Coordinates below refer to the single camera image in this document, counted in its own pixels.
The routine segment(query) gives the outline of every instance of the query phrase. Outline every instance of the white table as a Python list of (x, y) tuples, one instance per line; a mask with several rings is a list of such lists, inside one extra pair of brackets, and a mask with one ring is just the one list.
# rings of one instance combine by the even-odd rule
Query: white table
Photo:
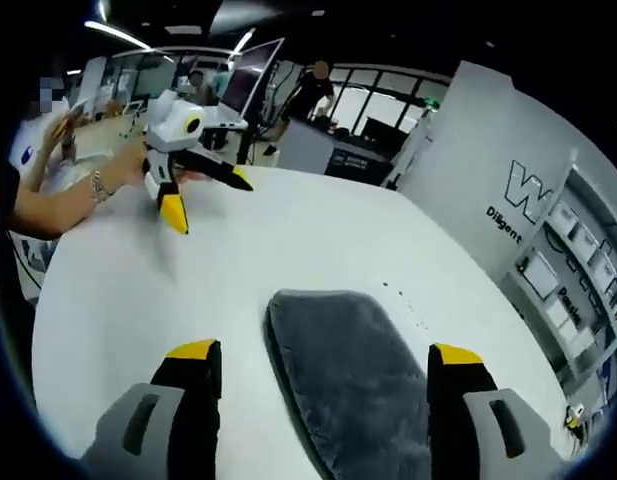
[(552, 427), (566, 401), (515, 310), (466, 252), (398, 193), (331, 177), (251, 167), (255, 192), (183, 186), (190, 235), (125, 187), (65, 235), (37, 308), (33, 376), (51, 436), (79, 457), (104, 411), (149, 381), (166, 353), (222, 342), (218, 478), (318, 479), (288, 418), (262, 335), (279, 289), (373, 295), (424, 371), (443, 342), (484, 359)]

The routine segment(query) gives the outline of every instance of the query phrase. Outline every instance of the gray towel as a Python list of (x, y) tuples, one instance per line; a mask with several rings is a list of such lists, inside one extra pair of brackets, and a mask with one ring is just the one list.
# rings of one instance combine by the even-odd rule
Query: gray towel
[(267, 322), (282, 387), (334, 478), (431, 478), (426, 379), (374, 299), (280, 291)]

